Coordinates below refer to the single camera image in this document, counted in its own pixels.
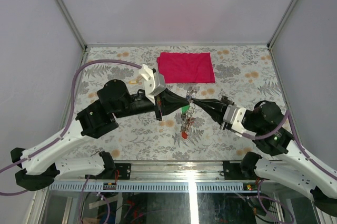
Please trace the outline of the grey disc with key rings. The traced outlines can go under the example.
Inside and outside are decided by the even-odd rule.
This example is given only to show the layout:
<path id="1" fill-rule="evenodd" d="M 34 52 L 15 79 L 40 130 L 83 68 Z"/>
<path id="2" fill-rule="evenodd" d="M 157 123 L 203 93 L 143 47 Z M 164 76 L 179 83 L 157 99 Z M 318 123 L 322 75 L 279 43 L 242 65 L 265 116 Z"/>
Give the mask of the grey disc with key rings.
<path id="1" fill-rule="evenodd" d="M 193 113 L 195 111 L 196 105 L 193 103 L 192 99 L 196 98 L 197 90 L 194 87 L 189 87 L 186 93 L 186 99 L 189 101 L 190 109 L 187 113 L 182 114 L 181 111 L 181 136 L 182 132 L 186 132 L 189 135 L 190 128 L 194 123 Z"/>

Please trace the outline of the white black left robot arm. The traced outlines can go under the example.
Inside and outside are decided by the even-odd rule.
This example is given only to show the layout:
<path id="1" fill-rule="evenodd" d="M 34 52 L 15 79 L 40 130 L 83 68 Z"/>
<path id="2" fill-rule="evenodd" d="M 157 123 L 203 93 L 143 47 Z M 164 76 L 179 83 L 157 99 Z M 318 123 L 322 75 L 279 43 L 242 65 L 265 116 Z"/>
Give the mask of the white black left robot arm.
<path id="1" fill-rule="evenodd" d="M 20 170 L 16 184 L 28 191 L 50 186 L 58 179 L 117 177 L 116 166 L 109 152 L 100 151 L 87 158 L 64 157 L 80 145 L 118 128 L 117 118 L 154 112 L 157 120 L 188 105 L 186 98 L 165 89 L 151 102 L 144 90 L 130 94 L 121 80 L 108 81 L 97 93 L 98 100 L 79 112 L 74 120 L 49 139 L 30 149 L 14 148 L 12 162 Z"/>

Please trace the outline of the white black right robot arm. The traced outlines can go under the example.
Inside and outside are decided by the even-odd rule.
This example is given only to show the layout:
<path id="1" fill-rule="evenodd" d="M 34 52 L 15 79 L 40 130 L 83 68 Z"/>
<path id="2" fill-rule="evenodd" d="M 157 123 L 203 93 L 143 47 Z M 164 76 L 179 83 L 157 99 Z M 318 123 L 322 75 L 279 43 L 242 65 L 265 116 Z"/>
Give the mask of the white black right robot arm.
<path id="1" fill-rule="evenodd" d="M 277 167 L 250 152 L 240 164 L 244 178 L 258 176 L 274 180 L 304 195 L 321 211 L 336 216 L 336 170 L 306 150 L 295 131 L 289 132 L 283 127 L 288 121 L 294 128 L 289 111 L 283 114 L 276 103 L 269 101 L 261 101 L 253 110 L 248 110 L 225 96 L 221 100 L 193 99 L 193 103 L 210 115 L 221 129 L 252 140 L 263 153 L 293 167 L 292 170 Z"/>

